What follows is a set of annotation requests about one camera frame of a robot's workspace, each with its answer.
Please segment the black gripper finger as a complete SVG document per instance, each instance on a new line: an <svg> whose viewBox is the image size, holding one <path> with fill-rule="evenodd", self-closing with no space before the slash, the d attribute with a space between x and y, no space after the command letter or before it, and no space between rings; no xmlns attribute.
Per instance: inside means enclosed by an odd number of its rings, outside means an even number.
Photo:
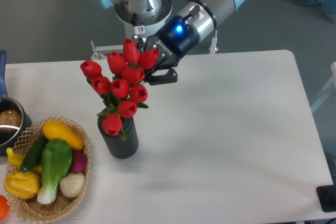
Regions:
<svg viewBox="0 0 336 224"><path fill-rule="evenodd" d="M146 37L134 34L131 39L136 44L138 51L145 51Z"/></svg>
<svg viewBox="0 0 336 224"><path fill-rule="evenodd" d="M170 68L165 74L158 76L149 76L146 81L151 86L176 83L178 81L178 75L175 69Z"/></svg>

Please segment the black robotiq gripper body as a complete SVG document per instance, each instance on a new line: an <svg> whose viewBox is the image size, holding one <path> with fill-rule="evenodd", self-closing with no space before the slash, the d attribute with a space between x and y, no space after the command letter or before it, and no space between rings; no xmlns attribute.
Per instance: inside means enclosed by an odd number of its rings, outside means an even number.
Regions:
<svg viewBox="0 0 336 224"><path fill-rule="evenodd" d="M191 26L192 18L191 15L185 17L176 15L146 39L145 52L150 49L157 49L160 52L154 66L145 71L146 75L176 67L178 62L199 43L199 34Z"/></svg>

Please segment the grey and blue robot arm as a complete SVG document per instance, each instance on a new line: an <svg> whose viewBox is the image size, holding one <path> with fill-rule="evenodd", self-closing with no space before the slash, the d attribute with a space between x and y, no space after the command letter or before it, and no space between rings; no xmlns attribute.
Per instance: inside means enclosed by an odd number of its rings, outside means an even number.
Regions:
<svg viewBox="0 0 336 224"><path fill-rule="evenodd" d="M113 8L124 23L126 37L142 52L159 51L157 62L145 72L151 85L177 81L179 61L216 31L245 0L94 0Z"/></svg>

